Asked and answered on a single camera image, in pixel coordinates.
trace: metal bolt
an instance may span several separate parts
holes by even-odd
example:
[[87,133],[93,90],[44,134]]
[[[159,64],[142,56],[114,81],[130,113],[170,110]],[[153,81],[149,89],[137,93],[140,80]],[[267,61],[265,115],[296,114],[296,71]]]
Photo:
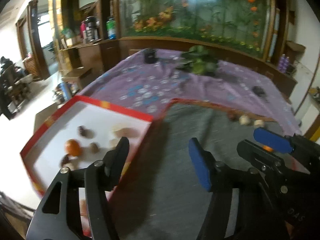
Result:
[[250,172],[251,174],[258,174],[258,173],[259,173],[259,171],[258,171],[256,168],[250,168],[250,169],[249,169],[249,172]]
[[217,161],[217,162],[215,163],[215,165],[216,165],[216,167],[221,168],[221,167],[224,166],[224,162]]
[[62,173],[62,174],[67,173],[67,172],[69,172],[69,171],[70,171],[70,169],[69,169],[68,167],[62,167],[62,168],[60,169],[60,173]]
[[94,166],[96,166],[96,167],[100,167],[100,166],[102,166],[102,164],[103,164],[102,160],[98,160],[98,161],[94,162]]
[[280,191],[281,193],[286,194],[288,192],[287,186],[281,186]]

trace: tiled floor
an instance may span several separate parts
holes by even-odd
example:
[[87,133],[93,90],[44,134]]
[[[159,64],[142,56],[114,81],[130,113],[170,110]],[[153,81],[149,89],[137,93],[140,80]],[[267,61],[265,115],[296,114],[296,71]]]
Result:
[[53,103],[52,90],[58,84],[58,73],[45,81],[31,84],[32,99],[9,121],[0,116],[0,191],[12,199],[36,208],[40,198],[32,188],[20,150],[33,135],[35,115]]

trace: dark gray surface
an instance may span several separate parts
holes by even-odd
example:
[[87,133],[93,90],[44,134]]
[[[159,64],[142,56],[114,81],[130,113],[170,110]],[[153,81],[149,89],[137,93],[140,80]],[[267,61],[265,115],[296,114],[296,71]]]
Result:
[[[268,129],[281,133],[277,123]],[[110,202],[122,239],[195,240],[211,199],[198,182],[188,154],[188,141],[231,168],[251,165],[236,152],[238,142],[253,140],[253,126],[230,122],[225,112],[196,105],[173,105],[156,136],[130,166]]]

